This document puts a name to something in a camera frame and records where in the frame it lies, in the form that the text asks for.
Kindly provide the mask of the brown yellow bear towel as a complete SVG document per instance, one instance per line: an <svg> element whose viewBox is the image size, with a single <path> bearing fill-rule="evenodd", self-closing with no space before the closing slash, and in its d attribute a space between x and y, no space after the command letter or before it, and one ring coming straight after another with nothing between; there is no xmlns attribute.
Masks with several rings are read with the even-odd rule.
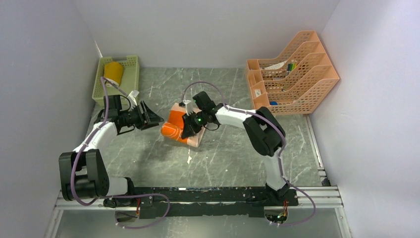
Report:
<svg viewBox="0 0 420 238"><path fill-rule="evenodd" d="M113 82L114 84L120 84L124 67L122 64L112 61L104 65L104 78Z"/></svg>

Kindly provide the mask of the orange plastic file organizer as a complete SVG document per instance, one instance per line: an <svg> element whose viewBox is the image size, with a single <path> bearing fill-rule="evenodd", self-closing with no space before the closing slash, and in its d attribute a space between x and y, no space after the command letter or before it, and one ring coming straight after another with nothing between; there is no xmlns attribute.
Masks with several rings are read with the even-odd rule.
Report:
<svg viewBox="0 0 420 238"><path fill-rule="evenodd" d="M287 73L292 60L297 66ZM265 67L286 61L280 69ZM248 59L245 77L254 109L268 108L274 115L309 115L339 81L316 31L300 31L279 56L273 59Z"/></svg>

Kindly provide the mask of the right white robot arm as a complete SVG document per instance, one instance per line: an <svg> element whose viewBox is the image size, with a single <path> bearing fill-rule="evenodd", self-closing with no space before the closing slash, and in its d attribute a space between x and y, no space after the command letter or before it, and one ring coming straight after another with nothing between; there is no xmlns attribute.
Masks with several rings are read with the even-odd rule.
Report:
<svg viewBox="0 0 420 238"><path fill-rule="evenodd" d="M216 104L205 91L196 94L191 101L180 102L179 106L186 110L182 116L182 139L197 135L209 123L245 130L253 149L263 157L268 201L280 205L286 199L290 186L281 161L286 145L285 131L268 108L244 110Z"/></svg>

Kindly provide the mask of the orange and cream towel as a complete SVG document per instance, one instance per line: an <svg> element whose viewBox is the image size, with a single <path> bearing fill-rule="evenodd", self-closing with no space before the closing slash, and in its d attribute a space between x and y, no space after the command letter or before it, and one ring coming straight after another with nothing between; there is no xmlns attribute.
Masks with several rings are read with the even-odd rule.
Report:
<svg viewBox="0 0 420 238"><path fill-rule="evenodd" d="M162 136L164 137L167 137L169 139L197 148L199 147L201 143L201 140L203 138L203 135L206 129L202 128L201 131L197 133L196 135L182 139L181 134L183 132L183 127L184 127L182 116L184 114L186 114L186 109L184 107L179 106L178 103L175 103L171 107L168 120L163 124L160 132Z"/></svg>

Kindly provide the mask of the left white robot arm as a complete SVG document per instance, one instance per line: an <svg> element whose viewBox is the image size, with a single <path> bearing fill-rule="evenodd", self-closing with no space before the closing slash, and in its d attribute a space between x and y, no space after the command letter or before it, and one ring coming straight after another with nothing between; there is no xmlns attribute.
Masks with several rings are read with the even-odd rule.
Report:
<svg viewBox="0 0 420 238"><path fill-rule="evenodd" d="M104 97L105 108L100 111L93 130L71 152L62 153L58 159L61 192L66 201L117 196L124 206L137 200L130 178L111 178L107 174L101 150L107 148L122 128L129 131L145 130L158 126L164 120L144 102L129 100L129 108L122 108L123 95Z"/></svg>

